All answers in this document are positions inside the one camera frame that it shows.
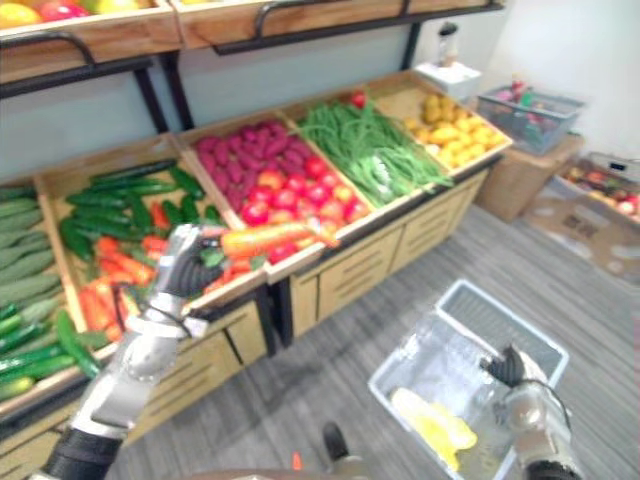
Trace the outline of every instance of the robotic hand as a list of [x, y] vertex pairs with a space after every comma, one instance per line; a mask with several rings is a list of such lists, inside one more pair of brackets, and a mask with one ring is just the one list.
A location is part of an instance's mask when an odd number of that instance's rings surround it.
[[481, 367], [511, 387], [496, 406], [496, 414], [514, 434], [514, 448], [526, 478], [580, 479], [567, 409], [538, 364], [510, 346], [503, 351], [503, 358], [485, 361]]

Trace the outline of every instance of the cardboard box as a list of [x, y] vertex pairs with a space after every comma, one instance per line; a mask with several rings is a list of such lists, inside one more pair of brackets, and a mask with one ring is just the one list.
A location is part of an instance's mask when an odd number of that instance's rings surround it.
[[515, 148], [505, 150], [504, 158], [491, 169], [484, 182], [476, 204], [505, 222], [513, 221], [583, 145], [581, 136], [567, 135], [542, 157]]

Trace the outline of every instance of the floor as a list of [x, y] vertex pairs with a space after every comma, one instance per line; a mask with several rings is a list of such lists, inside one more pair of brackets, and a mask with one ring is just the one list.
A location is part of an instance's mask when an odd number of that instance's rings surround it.
[[[283, 468], [294, 450], [305, 468], [323, 470], [320, 428], [329, 419], [368, 460], [373, 478], [445, 478], [366, 382], [461, 277], [569, 350], [558, 393], [573, 413], [586, 478], [637, 479], [634, 291], [526, 224], [506, 225], [476, 207], [447, 242], [123, 451], [108, 479]], [[510, 478], [519, 478], [517, 469]]]

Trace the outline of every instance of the white wall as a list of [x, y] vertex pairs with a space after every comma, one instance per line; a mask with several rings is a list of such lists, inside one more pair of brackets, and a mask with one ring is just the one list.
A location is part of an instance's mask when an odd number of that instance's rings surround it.
[[587, 150], [640, 159], [640, 0], [517, 0], [482, 89], [514, 72], [588, 102]]

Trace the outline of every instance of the plastic basket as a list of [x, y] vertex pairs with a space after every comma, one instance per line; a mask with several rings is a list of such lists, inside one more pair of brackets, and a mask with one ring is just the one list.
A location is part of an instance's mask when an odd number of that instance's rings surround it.
[[[496, 422], [493, 410], [508, 388], [479, 364], [510, 343], [538, 362], [549, 384], [556, 386], [569, 361], [566, 350], [482, 290], [459, 280], [378, 368], [369, 388], [450, 478], [499, 480], [515, 459], [513, 437]], [[443, 405], [476, 433], [477, 444], [457, 454], [457, 472], [394, 409], [390, 399], [398, 388]]]
[[478, 96], [478, 113], [514, 140], [514, 147], [544, 155], [564, 138], [584, 107], [566, 97], [533, 92], [532, 107], [504, 100], [511, 87]]

